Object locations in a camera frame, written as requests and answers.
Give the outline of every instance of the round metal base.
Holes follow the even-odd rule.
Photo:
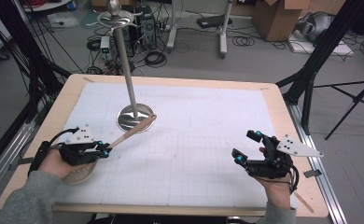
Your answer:
[[[147,105],[136,104],[136,110],[138,114],[136,118],[133,116],[133,107],[131,105],[127,105],[118,113],[118,116],[116,117],[116,123],[124,132],[128,132],[136,124],[141,122],[141,120],[155,115],[155,112],[152,110],[152,108]],[[143,129],[139,133],[142,133],[149,129],[152,126],[153,122],[151,122],[148,126],[146,126],[145,129]]]

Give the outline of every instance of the metal pole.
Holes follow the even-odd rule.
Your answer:
[[[138,112],[136,109],[136,101],[135,101],[135,94],[133,92],[133,81],[132,81],[132,74],[130,72],[130,64],[127,58],[126,47],[124,46],[124,38],[123,38],[123,31],[122,28],[114,29],[114,37],[116,36],[116,42],[118,44],[120,59],[121,59],[121,66],[123,68],[123,75],[126,79],[127,90],[130,96],[130,102],[133,108],[133,116],[135,118],[138,117]]]
[[[222,35],[226,34],[226,29],[228,28],[228,23],[229,23],[229,16],[231,14],[231,5],[232,5],[232,0],[228,1],[228,4],[226,6],[226,13],[224,16],[224,22],[223,22],[223,26],[222,26]]]
[[[297,104],[301,95],[306,91],[303,102],[301,124],[306,134],[310,134],[308,123],[311,108],[312,87],[319,69],[328,59],[339,42],[343,39],[348,28],[356,20],[357,16],[364,10],[364,0],[346,0],[334,21],[331,23],[324,36],[320,38],[318,46],[315,48],[304,67],[291,77],[287,77],[276,84],[283,87],[292,83],[289,90],[283,94],[284,100],[291,104]]]
[[[171,27],[170,27],[171,30],[170,34],[168,35],[168,42],[167,42],[167,48],[169,53],[171,53],[171,49],[174,48],[177,26],[178,25],[176,24],[176,19],[175,19],[175,0],[173,0],[171,4]]]

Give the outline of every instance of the gray floor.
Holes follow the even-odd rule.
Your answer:
[[[80,67],[88,64],[87,38],[98,27],[85,25],[95,20],[95,14],[87,7],[74,11],[80,22],[75,28],[55,30],[54,35]],[[199,28],[198,15],[191,15],[178,22],[179,26]],[[232,28],[250,25],[249,18],[234,18]],[[254,28],[240,30],[254,32]],[[140,67],[135,76],[179,77],[243,82],[277,82],[301,69],[309,58],[307,54],[292,53],[288,46],[277,49],[271,43],[255,39],[251,47],[237,47],[228,38],[228,54],[222,60],[219,55],[217,33],[208,35],[180,30],[175,49],[167,55],[162,68]],[[66,54],[51,38],[49,46],[56,63],[70,71],[77,70]],[[350,45],[359,49],[359,44]],[[364,53],[357,50],[354,56],[342,60],[331,56],[320,70],[316,85],[364,80]],[[352,94],[364,89],[364,84],[343,88]],[[26,104],[27,97],[21,76],[12,60],[0,61],[0,137],[11,121]],[[359,104],[343,122],[330,140],[325,136],[340,120],[352,103],[352,99],[331,88],[314,89],[310,118],[310,132],[318,150],[325,153],[322,160],[331,185],[338,197],[348,223],[364,224],[364,104]],[[0,193],[12,175],[8,172],[0,184]],[[54,223],[85,223],[90,214],[56,214]],[[298,218],[298,223],[331,223],[329,217]]]

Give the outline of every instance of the wooden table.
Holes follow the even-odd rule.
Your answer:
[[[24,158],[33,157],[42,141],[49,140],[52,136],[63,130],[63,126],[67,122],[71,111],[77,103],[83,87],[88,82],[124,83],[125,81],[124,77],[96,75],[70,76],[45,121],[40,127],[35,139],[24,155]],[[268,112],[272,120],[276,136],[289,134],[294,138],[299,138],[287,111],[281,92],[274,84],[157,77],[133,77],[133,83],[135,85],[148,86],[202,87],[261,91],[265,99],[266,106],[268,107]],[[302,172],[311,170],[310,164],[306,158],[293,158],[293,160],[301,174]],[[18,167],[0,197],[0,209],[3,207],[5,200],[10,193],[24,185],[28,169],[29,164],[24,164]],[[297,212],[298,217],[325,217],[328,215],[328,208],[325,205],[323,196],[315,178],[305,178],[302,175],[296,193],[299,202],[299,209]],[[156,215],[206,215],[226,217],[264,215],[264,211],[258,211],[257,209],[247,210],[242,208],[224,207],[164,207],[114,204],[55,204],[54,211]]]

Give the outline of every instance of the electronic equipment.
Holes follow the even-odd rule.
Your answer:
[[[37,150],[35,157],[31,163],[28,175],[39,168],[42,161],[46,158],[49,151],[58,148],[60,155],[66,163],[76,166],[80,164],[91,164],[91,170],[85,172],[80,179],[72,178],[68,180],[68,183],[77,183],[84,181],[90,177],[92,169],[95,166],[95,162],[109,157],[109,152],[118,144],[122,143],[127,138],[131,137],[135,133],[139,133],[145,130],[156,119],[157,115],[147,116],[137,123],[124,135],[119,137],[112,144],[103,143],[102,141],[95,141],[94,136],[91,133],[89,125],[85,125],[82,128],[76,127],[75,129],[67,129],[56,134],[49,142],[44,141]],[[72,133],[64,142],[53,145],[53,142],[65,133]]]
[[[134,13],[133,7],[129,5],[122,5],[121,10]],[[138,30],[133,26],[125,26],[121,29],[123,32],[124,46],[126,48],[127,56],[134,56],[135,52],[133,50],[136,41],[138,40]]]
[[[326,12],[309,12],[298,20],[294,30],[298,30],[302,35],[307,36],[311,42],[317,43],[328,30],[333,20],[334,16]]]
[[[138,35],[145,36],[142,38],[143,49],[156,49],[156,21],[153,16],[150,6],[140,6],[135,9],[136,13],[142,12],[141,16],[137,17],[137,23],[139,26]]]
[[[112,59],[111,49],[110,49],[110,37],[102,36],[101,37],[101,45],[100,45],[101,54],[103,55],[103,59],[105,62],[108,62]]]
[[[323,157],[324,155],[316,151],[299,140],[295,140],[286,135],[281,142],[273,136],[269,137],[259,131],[248,131],[246,134],[250,139],[263,143],[265,151],[263,152],[263,161],[251,161],[248,157],[237,149],[233,149],[231,155],[234,162],[244,167],[246,172],[255,178],[266,177],[270,179],[285,177],[290,174],[292,177],[290,183],[290,192],[292,193],[299,184],[299,171],[293,165],[290,155],[299,157]]]
[[[225,15],[221,16],[213,16],[213,17],[206,17],[206,18],[199,18],[197,19],[197,23],[203,29],[210,28],[210,27],[218,27],[222,26],[225,20]]]

